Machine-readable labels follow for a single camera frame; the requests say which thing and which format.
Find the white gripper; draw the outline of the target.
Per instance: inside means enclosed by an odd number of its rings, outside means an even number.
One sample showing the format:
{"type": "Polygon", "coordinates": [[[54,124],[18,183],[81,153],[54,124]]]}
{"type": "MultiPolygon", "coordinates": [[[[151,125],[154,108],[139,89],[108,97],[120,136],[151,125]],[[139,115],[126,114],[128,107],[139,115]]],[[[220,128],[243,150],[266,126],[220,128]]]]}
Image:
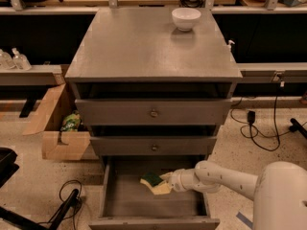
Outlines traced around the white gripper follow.
{"type": "Polygon", "coordinates": [[[193,190],[196,184],[194,169],[179,169],[174,172],[164,173],[159,177],[166,181],[162,181],[151,188],[152,193],[156,196],[167,195],[172,191],[172,189],[178,193],[193,190]]]}

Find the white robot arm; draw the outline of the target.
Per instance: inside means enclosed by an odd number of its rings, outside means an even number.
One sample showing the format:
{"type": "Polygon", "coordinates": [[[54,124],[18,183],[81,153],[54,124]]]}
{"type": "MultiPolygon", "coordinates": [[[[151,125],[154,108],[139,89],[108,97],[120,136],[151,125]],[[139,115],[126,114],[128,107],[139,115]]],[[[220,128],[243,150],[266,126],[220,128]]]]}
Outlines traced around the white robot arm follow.
{"type": "Polygon", "coordinates": [[[200,161],[193,169],[153,174],[149,182],[156,195],[214,192],[221,185],[253,201],[252,230],[307,230],[307,171],[290,162],[253,175],[200,161]]]}

